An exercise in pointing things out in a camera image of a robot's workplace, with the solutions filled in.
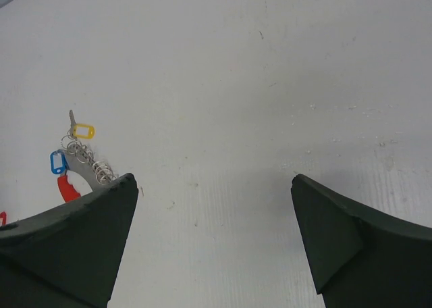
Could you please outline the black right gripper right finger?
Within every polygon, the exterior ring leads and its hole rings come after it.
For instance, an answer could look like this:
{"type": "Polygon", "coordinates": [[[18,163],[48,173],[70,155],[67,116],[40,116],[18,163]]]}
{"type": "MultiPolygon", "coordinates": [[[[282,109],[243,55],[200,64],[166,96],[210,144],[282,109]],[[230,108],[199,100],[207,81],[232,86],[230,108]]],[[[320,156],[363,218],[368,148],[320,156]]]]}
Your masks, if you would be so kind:
{"type": "Polygon", "coordinates": [[[430,307],[431,229],[298,174],[292,202],[326,307],[430,307]]]}

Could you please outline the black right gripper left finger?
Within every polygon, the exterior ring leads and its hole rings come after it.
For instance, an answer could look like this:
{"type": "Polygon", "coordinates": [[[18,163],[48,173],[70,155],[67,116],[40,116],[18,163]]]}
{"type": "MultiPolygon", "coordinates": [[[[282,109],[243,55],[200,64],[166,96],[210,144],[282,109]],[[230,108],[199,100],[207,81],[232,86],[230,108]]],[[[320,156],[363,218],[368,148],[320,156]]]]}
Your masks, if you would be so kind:
{"type": "Polygon", "coordinates": [[[106,307],[138,200],[128,173],[1,227],[2,307],[106,307]]]}

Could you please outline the red tag key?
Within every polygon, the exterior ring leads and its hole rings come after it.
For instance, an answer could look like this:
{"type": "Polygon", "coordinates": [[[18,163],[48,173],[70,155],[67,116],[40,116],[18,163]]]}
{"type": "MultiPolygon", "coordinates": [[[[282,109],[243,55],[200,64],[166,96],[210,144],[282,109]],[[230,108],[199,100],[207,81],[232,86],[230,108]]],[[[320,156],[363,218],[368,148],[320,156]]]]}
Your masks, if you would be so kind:
{"type": "Polygon", "coordinates": [[[6,225],[6,223],[7,223],[7,214],[5,211],[2,211],[0,213],[0,223],[1,223],[1,226],[6,225]]]}

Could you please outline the metal keyring holder red handle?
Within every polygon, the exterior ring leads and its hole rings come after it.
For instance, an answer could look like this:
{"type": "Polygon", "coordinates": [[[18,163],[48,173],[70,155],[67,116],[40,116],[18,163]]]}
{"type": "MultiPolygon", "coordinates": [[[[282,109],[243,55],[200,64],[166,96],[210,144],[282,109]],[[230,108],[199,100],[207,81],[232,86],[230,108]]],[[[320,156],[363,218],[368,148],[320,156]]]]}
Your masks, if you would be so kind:
{"type": "Polygon", "coordinates": [[[62,160],[61,166],[55,168],[54,172],[59,176],[57,186],[66,203],[82,196],[69,182],[69,172],[83,178],[91,191],[98,190],[117,179],[111,166],[104,161],[97,161],[90,147],[83,145],[79,140],[72,139],[53,154],[60,155],[62,160]]]}

